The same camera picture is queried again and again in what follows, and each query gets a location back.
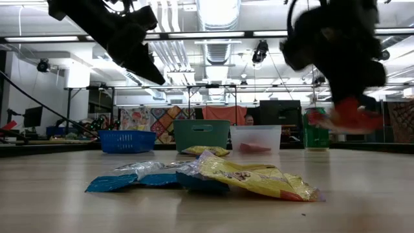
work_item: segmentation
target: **computer monitor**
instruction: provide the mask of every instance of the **computer monitor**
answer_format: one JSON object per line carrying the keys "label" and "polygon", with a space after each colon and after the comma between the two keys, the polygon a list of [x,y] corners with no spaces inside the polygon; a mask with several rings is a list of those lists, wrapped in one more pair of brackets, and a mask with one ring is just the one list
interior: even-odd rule
{"label": "computer monitor", "polygon": [[23,122],[25,128],[38,127],[41,125],[41,115],[43,107],[34,107],[26,109]]}
{"label": "computer monitor", "polygon": [[262,125],[301,126],[299,100],[261,100],[260,119]]}

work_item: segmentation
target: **yellow snack bag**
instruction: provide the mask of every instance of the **yellow snack bag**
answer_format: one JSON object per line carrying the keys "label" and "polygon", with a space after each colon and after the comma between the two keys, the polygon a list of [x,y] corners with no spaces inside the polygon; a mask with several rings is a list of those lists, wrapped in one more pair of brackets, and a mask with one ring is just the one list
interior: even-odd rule
{"label": "yellow snack bag", "polygon": [[204,151],[209,151],[215,156],[219,157],[228,155],[230,153],[230,151],[218,146],[192,146],[190,148],[183,150],[181,153],[186,153],[190,155],[201,155]]}
{"label": "yellow snack bag", "polygon": [[199,169],[203,176],[258,194],[289,201],[323,201],[317,188],[273,165],[238,165],[205,151],[199,158]]}

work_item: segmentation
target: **colorful quilt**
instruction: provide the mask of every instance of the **colorful quilt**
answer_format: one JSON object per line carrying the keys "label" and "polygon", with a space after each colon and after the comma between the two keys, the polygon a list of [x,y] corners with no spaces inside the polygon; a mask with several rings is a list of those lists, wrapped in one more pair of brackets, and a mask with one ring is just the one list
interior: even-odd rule
{"label": "colorful quilt", "polygon": [[175,119],[195,119],[195,110],[173,106],[169,109],[139,107],[121,109],[121,130],[142,129],[157,133],[157,144],[174,144]]}

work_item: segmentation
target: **red item in container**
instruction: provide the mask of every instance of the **red item in container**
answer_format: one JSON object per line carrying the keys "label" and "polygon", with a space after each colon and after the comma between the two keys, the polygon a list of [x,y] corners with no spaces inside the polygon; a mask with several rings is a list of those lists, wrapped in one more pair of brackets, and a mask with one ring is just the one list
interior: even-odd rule
{"label": "red item in container", "polygon": [[239,149],[243,153],[266,152],[272,150],[272,148],[264,147],[262,145],[254,143],[241,143]]}

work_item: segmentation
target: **green container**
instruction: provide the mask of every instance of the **green container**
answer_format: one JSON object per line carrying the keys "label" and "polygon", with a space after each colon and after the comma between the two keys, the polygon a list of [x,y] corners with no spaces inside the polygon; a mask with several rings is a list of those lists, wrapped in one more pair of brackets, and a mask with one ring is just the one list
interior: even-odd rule
{"label": "green container", "polygon": [[228,120],[174,120],[173,123],[178,152],[192,146],[227,147]]}
{"label": "green container", "polygon": [[322,107],[307,108],[303,115],[303,128],[305,129],[305,148],[309,149],[327,149],[329,148],[329,130],[317,128],[309,124],[308,115],[312,111],[326,114]]}

